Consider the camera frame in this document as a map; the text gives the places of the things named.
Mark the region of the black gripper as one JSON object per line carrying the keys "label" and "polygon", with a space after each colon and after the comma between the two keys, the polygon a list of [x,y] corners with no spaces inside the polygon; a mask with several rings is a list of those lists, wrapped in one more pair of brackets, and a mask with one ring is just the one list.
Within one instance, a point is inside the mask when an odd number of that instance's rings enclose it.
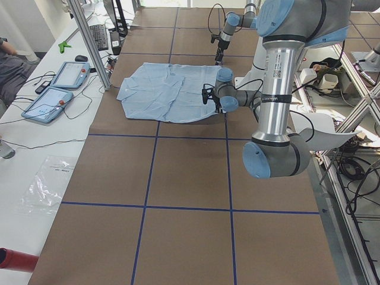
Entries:
{"label": "black gripper", "polygon": [[218,39],[218,48],[215,56],[215,65],[222,64],[224,51],[229,47],[230,42]]}
{"label": "black gripper", "polygon": [[220,104],[220,99],[214,94],[214,89],[209,88],[207,90],[207,100],[212,100],[216,107],[216,113],[225,113]]}

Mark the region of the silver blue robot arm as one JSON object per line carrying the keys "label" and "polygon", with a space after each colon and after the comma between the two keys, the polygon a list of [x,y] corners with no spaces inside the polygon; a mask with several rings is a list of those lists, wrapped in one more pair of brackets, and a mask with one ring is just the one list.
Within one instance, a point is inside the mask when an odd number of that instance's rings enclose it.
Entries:
{"label": "silver blue robot arm", "polygon": [[294,176],[310,161],[307,141],[287,128],[293,80],[306,49],[342,42],[347,37],[350,1],[248,1],[243,14],[226,15],[223,30],[212,35],[220,62],[238,27],[257,31],[264,48],[264,72],[256,90],[235,87],[233,72],[222,68],[202,99],[214,101],[217,112],[249,107],[258,113],[258,127],[243,148],[247,172],[258,179]]}
{"label": "silver blue robot arm", "polygon": [[234,33],[242,28],[256,29],[257,13],[261,6],[261,1],[247,1],[243,14],[236,14],[235,12],[228,12],[226,14],[224,8],[219,3],[214,4],[211,9],[215,6],[219,6],[224,15],[222,31],[215,34],[209,29],[211,33],[211,43],[214,43],[215,40],[218,41],[214,60],[215,65],[220,65],[223,61],[224,51],[228,49]]}

